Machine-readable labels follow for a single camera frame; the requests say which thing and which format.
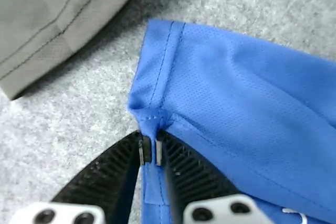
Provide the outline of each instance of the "gray fabric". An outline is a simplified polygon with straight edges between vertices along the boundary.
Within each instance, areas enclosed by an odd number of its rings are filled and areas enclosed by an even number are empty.
[[[0,0],[0,86],[15,98],[93,37],[127,0]]]
[[[131,0],[25,96],[9,102],[0,94],[0,223],[51,199],[137,128],[126,102],[149,17],[209,24],[336,60],[336,0]],[[131,224],[140,223],[140,196],[138,187]]]

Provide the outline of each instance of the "black rubber grip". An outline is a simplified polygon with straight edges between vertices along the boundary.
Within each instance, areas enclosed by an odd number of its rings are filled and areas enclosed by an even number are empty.
[[[140,167],[136,131],[115,143],[55,197],[54,202],[99,206],[107,223],[128,223],[136,178]]]

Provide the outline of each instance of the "stitching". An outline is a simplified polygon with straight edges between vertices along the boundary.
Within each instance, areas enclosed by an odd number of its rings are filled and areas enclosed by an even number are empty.
[[[162,217],[161,217],[161,206],[159,206],[159,216],[160,216],[160,224],[162,223]]]
[[[140,118],[138,121],[147,121],[147,120],[152,120],[152,119],[163,119],[163,116],[148,116],[148,117],[145,117],[145,118]]]
[[[175,117],[174,119],[172,119],[172,122],[177,122],[177,123],[181,124],[182,126],[186,127],[187,129],[193,131],[195,134],[197,134],[199,137],[201,137],[202,139],[204,139],[205,141],[207,141],[207,142],[210,143],[211,145],[216,146],[216,145],[213,144],[210,140],[208,140],[207,138],[205,138],[204,136],[202,136],[199,132],[197,132],[197,131],[194,130],[193,128],[189,127],[188,125],[186,125],[184,122],[182,122],[182,121],[179,120],[178,118]],[[230,153],[230,152],[228,152],[228,151],[226,151],[225,153],[228,154],[228,155],[230,155],[230,156],[232,156],[232,157],[236,157],[236,155],[234,155],[234,154],[232,154],[232,153]],[[277,186],[281,187],[282,189],[284,189],[284,190],[286,190],[286,191],[288,191],[288,192],[290,192],[290,193],[292,193],[292,194],[295,194],[295,195],[297,195],[298,197],[300,197],[300,198],[302,198],[302,199],[304,199],[304,200],[306,200],[306,201],[309,201],[309,202],[313,203],[314,205],[316,205],[316,206],[318,206],[318,207],[320,207],[320,208],[322,208],[322,209],[324,209],[324,210],[327,210],[328,212],[336,213],[336,211],[333,211],[333,210],[331,210],[331,209],[328,209],[328,208],[326,208],[326,207],[324,207],[324,206],[322,206],[322,205],[320,205],[320,204],[318,204],[318,203],[312,201],[311,199],[308,199],[308,198],[306,198],[306,197],[304,197],[304,196],[302,196],[302,195],[296,193],[295,191],[292,191],[292,190],[290,190],[290,189],[284,187],[283,185],[280,185],[279,183],[277,183],[277,182],[271,180],[270,178],[265,177],[263,174],[257,172],[256,170],[254,170],[254,169],[251,169],[251,170],[252,170],[254,173],[256,173],[256,174],[260,175],[261,177],[263,177],[264,179],[266,179],[266,180],[268,180],[268,181],[270,181],[270,182],[276,184]]]
[[[12,73],[13,71],[15,71],[16,69],[18,69],[19,67],[21,67],[23,64],[25,64],[31,57],[33,57],[36,53],[38,53],[39,51],[42,50],[42,48],[44,46],[46,46],[47,44],[49,44],[50,42],[52,42],[55,38],[57,38],[58,36],[62,35],[65,33],[65,31],[71,26],[71,24],[76,20],[76,18],[81,14],[81,12],[84,10],[85,7],[87,7],[90,2],[92,0],[88,0],[79,10],[79,12],[72,18],[72,20],[70,21],[70,23],[64,28],[63,31],[59,32],[58,34],[56,34],[52,39],[50,39],[49,41],[47,41],[46,43],[44,43],[42,46],[40,46],[35,52],[33,52],[31,55],[28,56],[28,58],[26,58],[24,61],[22,61],[19,65],[17,65],[16,67],[14,67],[12,70],[10,70],[9,72],[7,72],[6,74],[4,74],[2,77],[0,77],[0,81],[3,80],[4,78],[6,78],[10,73]]]
[[[2,61],[0,61],[0,66],[6,62],[9,58],[11,58],[14,54],[16,54],[19,50],[21,50],[26,44],[28,44],[33,38],[35,38],[41,31],[43,31],[44,29],[46,29],[48,26],[50,26],[52,23],[54,23],[59,16],[64,12],[65,8],[68,6],[70,0],[66,0],[64,6],[62,7],[61,11],[57,14],[57,16],[50,21],[49,23],[47,23],[45,26],[43,26],[42,28],[40,28],[36,33],[34,33],[26,42],[24,42],[21,46],[19,46],[14,52],[12,52],[10,55],[8,55],[7,57],[5,57],[5,59],[3,59]]]
[[[168,36],[167,36],[167,41],[166,41],[166,45],[165,45],[165,49],[164,49],[164,53],[163,53],[163,57],[162,57],[162,61],[161,61],[161,66],[160,66],[160,69],[159,69],[158,78],[156,79],[155,87],[154,87],[154,90],[153,90],[152,97],[151,97],[151,100],[149,102],[148,108],[152,104],[152,100],[153,100],[153,97],[154,97],[154,94],[155,94],[155,91],[156,91],[156,87],[158,86],[157,83],[159,82],[159,77],[160,77],[161,70],[162,70],[162,67],[163,67],[164,58],[165,58],[166,53],[167,53],[168,41],[169,41],[169,38],[170,38],[170,34],[171,34],[171,31],[172,31],[173,24],[174,24],[174,22],[171,22],[170,27],[169,27],[169,33],[168,33]]]
[[[174,59],[173,59],[173,63],[172,63],[172,69],[170,70],[169,72],[169,75],[168,75],[168,78],[167,78],[167,84],[166,84],[166,87],[165,87],[165,90],[163,92],[163,97],[162,97],[162,100],[161,100],[161,104],[160,104],[160,107],[164,107],[164,102],[165,102],[165,98],[166,98],[166,95],[167,95],[167,90],[168,90],[168,86],[169,86],[169,83],[172,79],[172,73],[174,71],[174,68],[175,68],[175,65],[176,65],[176,52],[178,51],[178,49],[180,48],[180,45],[181,45],[181,42],[182,42],[182,39],[183,39],[183,31],[184,31],[184,27],[185,27],[186,23],[183,24],[183,27],[182,27],[182,30],[180,32],[180,37],[178,39],[178,46],[176,47],[176,51],[174,53]]]

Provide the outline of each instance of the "seam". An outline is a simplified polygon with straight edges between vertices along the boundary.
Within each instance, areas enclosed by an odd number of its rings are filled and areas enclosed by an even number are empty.
[[[159,82],[159,78],[160,78],[160,75],[161,75],[161,70],[162,70],[162,67],[163,67],[164,58],[165,58],[166,53],[167,53],[168,41],[169,41],[169,38],[170,38],[170,34],[171,34],[171,31],[172,31],[173,24],[174,24],[174,22],[171,22],[170,27],[169,27],[169,33],[168,33],[166,45],[165,45],[165,48],[164,48],[164,53],[163,53],[163,57],[162,57],[162,61],[161,61],[160,69],[159,69],[158,78],[156,79],[154,90],[153,90],[152,97],[151,97],[151,100],[149,102],[148,108],[152,104],[152,100],[153,100],[153,97],[154,97],[154,94],[155,94],[155,91],[156,91],[156,87],[158,86],[157,83]]]
[[[171,82],[173,71],[174,71],[175,65],[176,65],[176,58],[177,58],[176,53],[179,50],[181,42],[182,42],[182,39],[183,39],[183,31],[184,31],[185,25],[186,25],[186,23],[183,24],[183,27],[182,27],[181,32],[180,32],[180,37],[178,39],[178,43],[179,44],[177,45],[176,51],[174,53],[174,59],[173,59],[173,63],[172,63],[172,69],[170,70],[168,78],[167,78],[167,84],[166,84],[166,87],[165,87],[164,92],[163,92],[163,97],[162,97],[162,100],[161,100],[160,108],[161,107],[164,108],[164,102],[165,102],[165,99],[166,99],[167,90],[168,90],[169,84]]]
[[[208,140],[206,137],[204,137],[203,135],[201,135],[199,132],[197,132],[197,131],[194,130],[193,128],[191,128],[191,127],[189,127],[188,125],[186,125],[184,122],[182,122],[182,121],[179,120],[178,118],[175,117],[174,119],[171,119],[171,121],[172,121],[172,123],[179,123],[180,125],[182,125],[182,126],[186,127],[187,129],[193,131],[195,134],[197,134],[199,137],[201,137],[202,139],[204,139],[206,142],[208,142],[208,143],[210,143],[212,146],[215,146],[215,147],[216,147],[216,145],[213,144],[210,140]],[[225,151],[225,153],[228,154],[228,155],[230,155],[231,157],[237,157],[236,155],[234,155],[234,154],[232,154],[232,153],[230,153],[230,152],[228,152],[228,151]],[[292,191],[292,190],[288,189],[287,187],[284,187],[283,185],[280,185],[279,183],[277,183],[277,182],[273,181],[272,179],[270,179],[270,178],[264,176],[263,174],[257,172],[256,170],[254,170],[254,169],[251,169],[251,170],[252,170],[254,173],[256,173],[257,175],[259,175],[259,176],[263,177],[264,179],[270,181],[271,183],[273,183],[273,184],[275,184],[275,185],[281,187],[282,189],[284,189],[284,190],[286,190],[286,191],[288,191],[288,192],[290,192],[290,193],[292,193],[292,194],[297,195],[299,198],[304,199],[304,200],[306,200],[306,201],[308,201],[308,202],[311,202],[312,204],[316,205],[317,207],[320,207],[320,208],[322,208],[322,209],[324,209],[324,210],[326,210],[326,211],[328,211],[328,212],[336,213],[336,211],[331,210],[331,209],[328,209],[328,208],[326,208],[326,207],[324,207],[324,206],[322,206],[322,205],[320,205],[320,204],[318,204],[318,203],[312,201],[311,199],[308,199],[308,198],[306,198],[306,197],[304,197],[304,196],[302,196],[302,195],[296,193],[295,191]]]
[[[158,173],[158,177],[159,177],[159,185],[160,185],[160,195],[161,195],[161,199],[162,199],[163,204],[165,204],[164,199],[163,199],[163,194],[162,194],[162,184],[161,184],[160,173]]]
[[[19,65],[17,65],[16,67],[12,68],[9,72],[5,73],[2,77],[0,77],[0,81],[2,81],[4,78],[6,78],[9,74],[11,74],[13,71],[15,71],[16,69],[18,69],[20,66],[22,66],[23,64],[25,64],[31,57],[33,57],[36,53],[38,53],[39,51],[41,51],[43,49],[43,47],[45,47],[47,44],[49,44],[50,42],[52,42],[55,38],[59,37],[60,35],[64,34],[66,32],[66,30],[71,26],[71,24],[77,19],[77,17],[81,14],[81,12],[85,9],[85,7],[87,7],[92,0],[88,0],[82,7],[81,9],[78,11],[78,13],[72,18],[72,20],[70,21],[70,23],[64,28],[64,30],[60,31],[58,34],[56,34],[52,39],[48,40],[47,42],[45,42],[42,46],[40,46],[35,52],[33,52],[31,55],[29,55],[24,61],[22,61]]]
[[[66,9],[66,7],[68,6],[69,2],[70,2],[70,0],[66,0],[64,6],[61,9],[61,11],[56,15],[56,17],[52,21],[48,22],[45,26],[43,26],[42,28],[40,28],[27,41],[25,41],[21,46],[19,46],[14,52],[12,52],[7,57],[5,57],[5,59],[3,59],[2,61],[0,61],[0,66],[2,64],[4,64],[8,59],[10,59],[14,54],[16,54],[19,50],[21,50],[26,44],[28,44],[29,42],[31,42],[31,40],[33,38],[35,38],[41,31],[43,31],[44,29],[46,29],[51,24],[55,23],[58,20],[58,18],[61,16],[61,14],[64,12],[64,10]]]

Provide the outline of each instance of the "gray carpet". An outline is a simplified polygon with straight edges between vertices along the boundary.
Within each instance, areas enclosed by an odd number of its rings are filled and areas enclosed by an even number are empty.
[[[0,94],[0,222],[48,201],[137,127],[126,101],[149,18],[208,24],[336,60],[336,0],[130,0],[67,63],[9,102]],[[140,222],[137,187],[130,223]]]

